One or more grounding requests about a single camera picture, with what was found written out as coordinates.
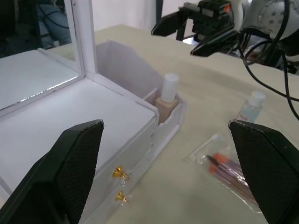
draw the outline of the clear plastic bottle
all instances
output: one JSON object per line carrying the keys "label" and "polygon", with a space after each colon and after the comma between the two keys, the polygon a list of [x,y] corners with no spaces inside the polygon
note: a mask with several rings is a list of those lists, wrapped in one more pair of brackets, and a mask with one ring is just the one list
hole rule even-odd
{"label": "clear plastic bottle", "polygon": [[236,119],[254,123],[263,108],[262,104],[265,99],[266,95],[264,93],[253,91],[249,99],[245,101]]}

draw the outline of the drawer handle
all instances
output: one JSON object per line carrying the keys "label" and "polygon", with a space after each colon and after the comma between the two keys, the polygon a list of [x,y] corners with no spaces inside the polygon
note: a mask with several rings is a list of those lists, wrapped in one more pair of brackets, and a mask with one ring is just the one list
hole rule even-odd
{"label": "drawer handle", "polygon": [[121,201],[121,205],[126,208],[128,203],[132,202],[132,195],[125,196],[123,190],[116,195],[116,201]]}
{"label": "drawer handle", "polygon": [[113,177],[119,177],[121,181],[121,185],[124,187],[127,185],[128,181],[131,179],[131,176],[133,175],[132,170],[123,170],[122,166],[119,166],[118,168],[115,169],[113,172]]}

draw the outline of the drawer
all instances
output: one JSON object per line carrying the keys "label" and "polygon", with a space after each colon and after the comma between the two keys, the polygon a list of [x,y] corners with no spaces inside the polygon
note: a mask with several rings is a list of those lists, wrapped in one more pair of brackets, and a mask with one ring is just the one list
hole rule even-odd
{"label": "drawer", "polygon": [[153,118],[145,129],[136,136],[128,145],[101,170],[96,172],[93,185],[83,210],[81,221],[85,221],[118,185],[121,187],[120,178],[113,177],[118,166],[124,170],[132,169],[133,166],[149,151],[153,145],[153,133],[156,118]]}
{"label": "drawer", "polygon": [[121,190],[123,190],[124,195],[130,193],[132,188],[136,185],[136,183],[140,180],[140,178],[143,176],[143,174],[147,171],[147,169],[152,164],[155,158],[156,151],[157,151],[156,148],[151,148],[133,167],[135,173],[132,176],[130,182],[125,187],[122,187],[121,185],[116,186],[110,192],[110,194],[105,198],[105,200],[98,206],[95,212],[90,215],[90,217],[85,221],[85,223],[81,219],[79,224],[83,224],[83,223],[84,224],[95,224],[95,223],[105,224],[105,222],[115,212],[118,205],[120,204],[120,201],[116,201],[115,199],[116,195]]}

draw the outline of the mirror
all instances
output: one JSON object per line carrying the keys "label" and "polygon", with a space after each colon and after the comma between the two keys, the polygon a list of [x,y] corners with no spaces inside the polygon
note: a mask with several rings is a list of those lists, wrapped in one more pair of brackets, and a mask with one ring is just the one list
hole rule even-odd
{"label": "mirror", "polygon": [[82,76],[74,27],[71,0],[0,1],[0,116]]}

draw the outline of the white vanity box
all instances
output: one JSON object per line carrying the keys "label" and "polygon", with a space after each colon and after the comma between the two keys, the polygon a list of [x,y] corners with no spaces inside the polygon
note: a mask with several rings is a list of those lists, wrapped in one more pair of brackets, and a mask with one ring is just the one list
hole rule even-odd
{"label": "white vanity box", "polygon": [[[105,128],[96,173],[80,223],[104,224],[120,203],[116,195],[134,187],[179,129],[185,102],[177,95],[179,105],[158,126],[159,113],[153,104],[163,79],[144,59],[130,47],[112,41],[96,46],[96,57],[101,75],[77,77],[76,82],[53,87],[43,98],[34,96],[0,117],[2,200],[63,130],[102,119]],[[124,187],[119,177],[113,177],[119,166],[134,172]]]}

